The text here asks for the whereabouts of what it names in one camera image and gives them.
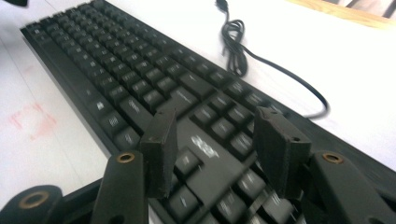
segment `white surface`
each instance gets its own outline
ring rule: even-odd
[[[97,146],[19,28],[80,1],[0,1],[0,208],[35,185],[67,194],[100,178],[106,155]],[[110,1],[224,67],[214,0]],[[343,21],[283,1],[229,1],[231,19],[246,25],[244,44],[293,71],[331,105],[316,123],[396,170],[393,96],[394,31]],[[321,104],[287,77],[249,58],[245,80],[302,114]]]

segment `wooden strip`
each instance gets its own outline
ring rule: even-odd
[[[287,1],[300,6],[312,8],[316,11],[321,11],[333,15],[344,20],[354,21],[356,23],[369,27],[374,27],[384,30],[396,28],[396,21],[383,18],[380,16],[376,16],[364,11],[359,11],[353,8],[341,7],[325,1],[319,1],[319,0],[287,0]]]

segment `white logo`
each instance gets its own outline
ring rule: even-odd
[[[215,150],[213,150],[213,148],[208,145],[206,142],[204,142],[200,136],[195,135],[191,137],[191,141],[198,146],[199,149],[201,149],[207,157],[209,158],[213,158],[213,157],[217,157],[219,158],[219,153]]]

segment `keyboard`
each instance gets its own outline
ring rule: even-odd
[[[157,111],[177,110],[171,194],[149,199],[163,223],[304,223],[300,203],[279,199],[257,162],[257,106],[283,114],[311,150],[350,158],[396,198],[391,170],[106,1],[21,31],[110,154],[136,148]],[[89,222],[99,187],[97,180],[64,196],[64,223]]]

